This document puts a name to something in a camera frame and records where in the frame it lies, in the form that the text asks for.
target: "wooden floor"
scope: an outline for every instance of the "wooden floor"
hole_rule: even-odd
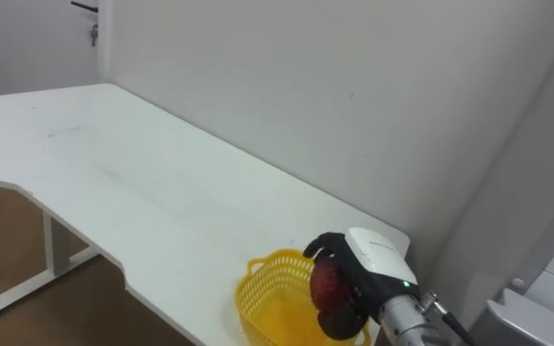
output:
[[[0,292],[44,270],[41,214],[0,188]],[[74,241],[74,251],[85,245]],[[0,313],[0,346],[190,345],[125,292],[120,271],[93,259]]]

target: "plastic basket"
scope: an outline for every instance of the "plastic basket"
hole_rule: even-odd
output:
[[[279,250],[247,263],[247,275],[235,291],[240,323],[253,346],[347,346],[356,337],[335,341],[317,325],[309,279],[314,262],[298,250]],[[371,342],[367,327],[362,345]]]

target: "red apple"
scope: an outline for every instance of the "red apple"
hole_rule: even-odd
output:
[[[348,299],[350,287],[333,258],[319,259],[310,279],[310,289],[314,306],[326,312],[339,308]]]

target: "desk leg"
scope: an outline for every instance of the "desk leg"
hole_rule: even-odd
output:
[[[98,255],[89,247],[69,257],[69,230],[46,212],[43,213],[43,230],[47,269],[1,293],[0,311]]]

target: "desk top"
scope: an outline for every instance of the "desk top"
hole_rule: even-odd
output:
[[[197,344],[244,344],[248,260],[352,226],[396,229],[113,85],[0,96],[0,186],[121,268]]]

